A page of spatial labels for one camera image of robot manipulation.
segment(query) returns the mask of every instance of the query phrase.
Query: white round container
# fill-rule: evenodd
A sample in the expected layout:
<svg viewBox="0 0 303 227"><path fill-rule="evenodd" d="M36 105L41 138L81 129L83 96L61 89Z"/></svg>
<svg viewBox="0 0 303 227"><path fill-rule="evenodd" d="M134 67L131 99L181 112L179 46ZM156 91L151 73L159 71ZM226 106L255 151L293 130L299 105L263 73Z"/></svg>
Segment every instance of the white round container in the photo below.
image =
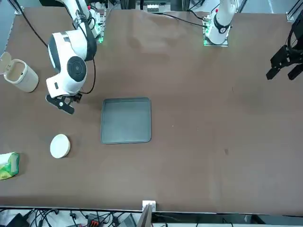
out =
<svg viewBox="0 0 303 227"><path fill-rule="evenodd" d="M56 135L50 145L50 151L53 157L62 158L68 154L71 143L64 134Z"/></svg>
<svg viewBox="0 0 303 227"><path fill-rule="evenodd" d="M38 85L38 75L22 60L11 59L8 52L0 57L0 74L20 90L32 92Z"/></svg>

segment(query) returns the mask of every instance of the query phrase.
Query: green package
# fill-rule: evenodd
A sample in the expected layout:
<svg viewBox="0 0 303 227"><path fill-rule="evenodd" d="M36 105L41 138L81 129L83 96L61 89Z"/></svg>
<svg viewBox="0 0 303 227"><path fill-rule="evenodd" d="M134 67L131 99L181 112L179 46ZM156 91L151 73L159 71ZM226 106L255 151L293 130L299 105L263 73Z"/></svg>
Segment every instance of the green package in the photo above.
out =
<svg viewBox="0 0 303 227"><path fill-rule="evenodd" d="M19 173L19 154L16 152L0 155L0 180Z"/></svg>

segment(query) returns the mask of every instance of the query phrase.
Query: white cup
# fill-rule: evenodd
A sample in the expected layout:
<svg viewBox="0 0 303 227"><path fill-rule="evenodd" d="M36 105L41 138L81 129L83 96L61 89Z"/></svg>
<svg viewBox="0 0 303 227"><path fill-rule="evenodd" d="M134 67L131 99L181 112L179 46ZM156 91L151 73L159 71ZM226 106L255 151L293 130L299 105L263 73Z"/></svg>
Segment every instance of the white cup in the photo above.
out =
<svg viewBox="0 0 303 227"><path fill-rule="evenodd" d="M8 52L0 57L0 73L6 81L25 92L32 92L39 82L38 75L24 61L12 60Z"/></svg>

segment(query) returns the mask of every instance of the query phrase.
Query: floor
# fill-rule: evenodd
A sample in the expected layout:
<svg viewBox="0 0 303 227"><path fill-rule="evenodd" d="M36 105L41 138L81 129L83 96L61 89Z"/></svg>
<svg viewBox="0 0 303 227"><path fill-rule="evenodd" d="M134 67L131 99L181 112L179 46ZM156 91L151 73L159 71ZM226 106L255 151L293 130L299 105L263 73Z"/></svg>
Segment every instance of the floor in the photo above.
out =
<svg viewBox="0 0 303 227"><path fill-rule="evenodd" d="M296 3L297 0L248 0L243 9L243 13L285 13ZM18 0L19 4L24 7L39 7L39 0ZM206 0L203 6L195 8L195 11L211 11L220 0ZM14 9L10 6L8 0L0 0L0 54L5 51L9 32L14 20Z"/></svg>

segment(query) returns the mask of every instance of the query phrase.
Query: cup lid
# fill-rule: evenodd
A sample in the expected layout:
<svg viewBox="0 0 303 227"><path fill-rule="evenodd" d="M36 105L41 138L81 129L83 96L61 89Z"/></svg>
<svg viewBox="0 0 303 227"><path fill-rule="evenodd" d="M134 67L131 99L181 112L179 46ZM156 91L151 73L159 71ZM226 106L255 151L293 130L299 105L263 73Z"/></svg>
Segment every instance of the cup lid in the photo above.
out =
<svg viewBox="0 0 303 227"><path fill-rule="evenodd" d="M11 61L11 55L8 52L4 52L0 57L0 74L4 74L7 70L8 64Z"/></svg>

